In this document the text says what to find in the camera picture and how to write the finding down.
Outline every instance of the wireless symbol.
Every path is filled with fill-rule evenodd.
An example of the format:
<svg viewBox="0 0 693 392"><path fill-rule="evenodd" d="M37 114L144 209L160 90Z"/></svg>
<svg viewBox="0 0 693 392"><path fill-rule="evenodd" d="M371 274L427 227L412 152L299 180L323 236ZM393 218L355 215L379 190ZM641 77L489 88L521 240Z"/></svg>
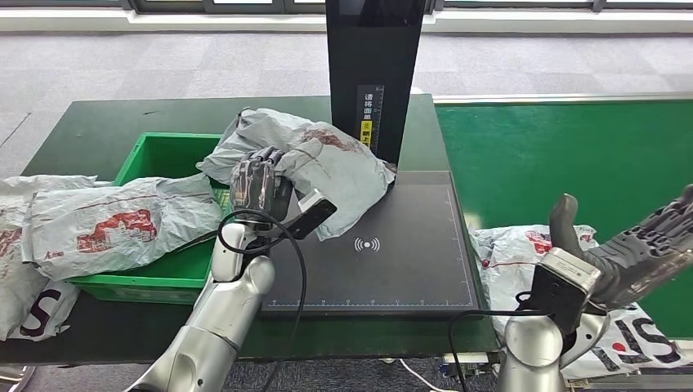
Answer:
<svg viewBox="0 0 693 392"><path fill-rule="evenodd" d="M364 241L357 237L356 240L354 240L354 249L357 252L361 252L364 249L372 249L374 252L377 252L380 250L380 240L378 237L375 237L370 241Z"/></svg>

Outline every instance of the white cable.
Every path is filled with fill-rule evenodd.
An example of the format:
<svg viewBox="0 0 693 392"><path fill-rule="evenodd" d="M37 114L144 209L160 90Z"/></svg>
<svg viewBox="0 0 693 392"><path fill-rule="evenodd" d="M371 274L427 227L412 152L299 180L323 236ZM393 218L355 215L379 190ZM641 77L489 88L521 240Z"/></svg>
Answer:
<svg viewBox="0 0 693 392"><path fill-rule="evenodd" d="M440 388L436 388L435 386L433 386L433 384L431 384L430 382L426 381L425 378L419 376L418 373L416 373L415 371L413 371L413 370L411 369L411 367L407 366L407 364L405 363L405 361L404 361L402 358L400 358L400 362L402 363L402 366L404 366L405 369L407 369L408 372L412 373L413 375L416 376L416 378L418 378L419 380L423 381L423 383L426 384L426 386L428 386L428 388L431 388L431 391L434 390L435 392L458 392L458 391L456 391L456 390L442 390L442 389L440 389Z"/></svg>

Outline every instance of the gray plastic bag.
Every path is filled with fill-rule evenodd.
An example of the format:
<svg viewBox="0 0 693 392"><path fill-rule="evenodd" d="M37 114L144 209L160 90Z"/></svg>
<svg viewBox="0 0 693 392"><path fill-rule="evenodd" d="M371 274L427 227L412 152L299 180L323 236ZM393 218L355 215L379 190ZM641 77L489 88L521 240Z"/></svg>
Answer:
<svg viewBox="0 0 693 392"><path fill-rule="evenodd" d="M129 270L214 231L220 221L204 174L39 193L31 206L34 264L54 280Z"/></svg>

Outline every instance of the black mat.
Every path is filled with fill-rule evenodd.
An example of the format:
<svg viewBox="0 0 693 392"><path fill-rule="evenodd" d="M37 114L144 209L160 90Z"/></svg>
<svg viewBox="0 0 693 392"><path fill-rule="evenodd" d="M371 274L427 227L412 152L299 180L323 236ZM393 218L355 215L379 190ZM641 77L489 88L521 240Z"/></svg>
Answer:
<svg viewBox="0 0 693 392"><path fill-rule="evenodd" d="M403 171L343 236L301 241L304 315L448 317L477 309L456 200L447 171ZM284 241L271 257L276 280L262 315L293 317L301 289L295 252Z"/></svg>

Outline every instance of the black cable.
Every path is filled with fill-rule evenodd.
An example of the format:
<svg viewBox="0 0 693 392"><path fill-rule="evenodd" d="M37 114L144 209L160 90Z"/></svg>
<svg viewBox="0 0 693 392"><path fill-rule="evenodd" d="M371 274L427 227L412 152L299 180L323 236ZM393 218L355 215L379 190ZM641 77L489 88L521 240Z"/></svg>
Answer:
<svg viewBox="0 0 693 392"><path fill-rule="evenodd" d="M457 374L459 376L459 382L462 384L462 391L468 392L469 390L467 389L467 384L465 383L464 380L464 373L462 373L462 366L459 364L459 359L457 358L457 351L454 348L454 343L453 343L453 326L457 320L464 316L472 316L472 315L481 315L481 316L545 316L547 315L546 312L542 311L537 311L537 310L527 310L527 311L518 311L518 310L465 310L463 312L459 312L456 314L449 322L448 322L448 342L450 344L450 351L453 353L453 358L455 360L455 367L457 367Z"/></svg>
<svg viewBox="0 0 693 392"><path fill-rule="evenodd" d="M532 292L530 292L530 291L518 292L518 293L515 295L515 301L517 301L518 304L522 305L523 302L525 302L525 301L527 301L527 300L529 299L529 298L525 298L525 299L523 300L522 297L523 297L523 296L528 296L528 295L530 295L531 293L532 293Z"/></svg>
<svg viewBox="0 0 693 392"><path fill-rule="evenodd" d="M272 222L274 225L276 225L284 234L283 237L277 238L276 240L272 241L271 243L268 243L267 245L261 246L261 247L256 247L254 249L238 249L236 247L232 247L229 245L229 243L224 240L224 237L221 235L221 231L226 225L228 221L230 221L232 218L240 215L240 214L249 214L249 215L254 215L254 216L261 216L270 222ZM221 220L221 223L219 224L219 228L217 229L217 237L219 238L219 242L221 245L223 245L226 249L240 253L242 255L254 255L260 252L264 252L265 250L268 250L272 248L273 246L277 245L280 243L282 240L285 238L288 239L291 242L291 245L293 246L293 249L296 251L296 256L298 257L298 263L301 265L301 300L298 302L298 309L296 311L296 321L293 324L293 330L291 331L291 336L288 338L287 345L286 345L286 356L288 356L291 353L291 346L293 344L293 339L296 336L296 330L298 329L298 322L301 321L301 314L303 313L303 303L306 301L306 285L307 285L307 277L306 277L306 261L303 259L303 253L301 252L301 248L298 246L298 242L296 239L293 237L290 231L281 224L276 218L271 216L270 214L267 214L266 212L262 211L255 211L255 210L235 210L231 214L227 215L224 217L224 219ZM276 361L275 368L272 370L272 373L270 376L267 378L267 381L265 381L265 386L262 387L262 392L266 392L269 388L270 385L272 384L272 381L277 377L277 373L279 372L279 369L281 367L281 363L283 362L283 359L280 359Z"/></svg>

